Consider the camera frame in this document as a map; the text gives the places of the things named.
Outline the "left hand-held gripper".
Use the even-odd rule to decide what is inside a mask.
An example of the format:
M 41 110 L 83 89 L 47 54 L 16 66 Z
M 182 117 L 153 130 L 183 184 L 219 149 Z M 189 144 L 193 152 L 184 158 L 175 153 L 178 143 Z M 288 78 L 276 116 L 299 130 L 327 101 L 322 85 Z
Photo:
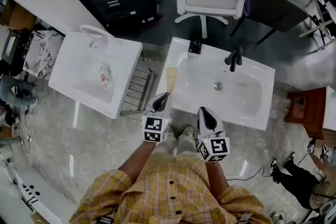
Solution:
M 160 93 L 148 101 L 142 114 L 142 140 L 161 143 L 171 121 L 171 95 L 168 92 Z

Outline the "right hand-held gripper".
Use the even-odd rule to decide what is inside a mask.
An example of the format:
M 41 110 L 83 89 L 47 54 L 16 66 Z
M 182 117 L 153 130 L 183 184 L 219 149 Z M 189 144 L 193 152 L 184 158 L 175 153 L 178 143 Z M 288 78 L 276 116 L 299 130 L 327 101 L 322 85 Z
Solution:
M 198 151 L 205 162 L 219 162 L 230 153 L 229 138 L 226 137 L 219 116 L 204 106 L 198 110 Z

